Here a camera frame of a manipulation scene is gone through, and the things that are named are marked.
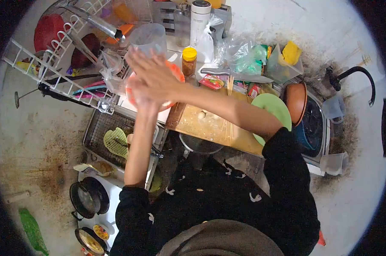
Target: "white thermos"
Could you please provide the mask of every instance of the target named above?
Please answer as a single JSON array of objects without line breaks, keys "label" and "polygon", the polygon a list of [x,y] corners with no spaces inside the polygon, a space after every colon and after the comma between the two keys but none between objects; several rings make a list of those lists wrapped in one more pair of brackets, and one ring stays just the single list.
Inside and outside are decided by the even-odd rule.
[{"label": "white thermos", "polygon": [[193,48],[196,48],[197,40],[200,39],[208,24],[210,11],[211,3],[202,0],[193,1],[190,25],[190,45]]}]

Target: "clear plastic cup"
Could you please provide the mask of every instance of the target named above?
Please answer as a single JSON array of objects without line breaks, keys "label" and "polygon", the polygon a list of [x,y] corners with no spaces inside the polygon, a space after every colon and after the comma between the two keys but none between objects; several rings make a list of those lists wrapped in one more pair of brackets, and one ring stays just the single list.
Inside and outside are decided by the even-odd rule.
[{"label": "clear plastic cup", "polygon": [[332,119],[345,115],[345,104],[342,95],[337,93],[337,95],[324,101],[321,109],[326,119],[330,119],[335,124],[341,123],[343,118],[338,122],[334,122]]},{"label": "clear plastic cup", "polygon": [[319,161],[319,168],[321,171],[328,173],[329,175],[343,175],[348,168],[349,157],[348,153],[330,154],[324,155]]},{"label": "clear plastic cup", "polygon": [[150,49],[159,54],[167,53],[166,30],[158,23],[149,23],[136,28],[129,36],[130,44],[150,57]]}]

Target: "sauce jar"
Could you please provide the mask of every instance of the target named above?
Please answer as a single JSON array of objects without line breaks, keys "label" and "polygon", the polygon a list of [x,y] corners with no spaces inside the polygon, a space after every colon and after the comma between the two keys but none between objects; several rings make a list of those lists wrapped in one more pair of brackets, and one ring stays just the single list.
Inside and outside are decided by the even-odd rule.
[{"label": "sauce jar", "polygon": [[189,77],[196,73],[197,51],[194,48],[187,47],[181,55],[181,71],[184,76]]}]

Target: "black faucet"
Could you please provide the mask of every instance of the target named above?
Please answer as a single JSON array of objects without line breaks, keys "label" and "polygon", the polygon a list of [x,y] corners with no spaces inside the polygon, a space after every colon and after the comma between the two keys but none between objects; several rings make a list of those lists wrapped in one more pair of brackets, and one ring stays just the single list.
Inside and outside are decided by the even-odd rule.
[{"label": "black faucet", "polygon": [[372,96],[371,96],[371,100],[368,101],[368,103],[371,107],[374,105],[374,101],[375,101],[375,83],[374,83],[374,80],[372,79],[371,74],[368,72],[368,70],[364,69],[363,67],[356,66],[336,76],[334,75],[334,69],[331,66],[329,66],[328,68],[326,68],[325,78],[329,79],[329,83],[334,87],[335,91],[340,91],[341,85],[339,84],[339,81],[357,71],[364,73],[370,79],[371,86],[372,86]]}]

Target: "knife handle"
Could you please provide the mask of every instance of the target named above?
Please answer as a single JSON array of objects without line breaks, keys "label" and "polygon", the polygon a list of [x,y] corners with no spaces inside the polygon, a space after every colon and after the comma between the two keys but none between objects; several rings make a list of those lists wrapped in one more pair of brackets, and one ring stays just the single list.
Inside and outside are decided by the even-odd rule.
[{"label": "knife handle", "polygon": [[202,68],[201,74],[213,74],[213,75],[230,75],[230,71],[220,68]]}]

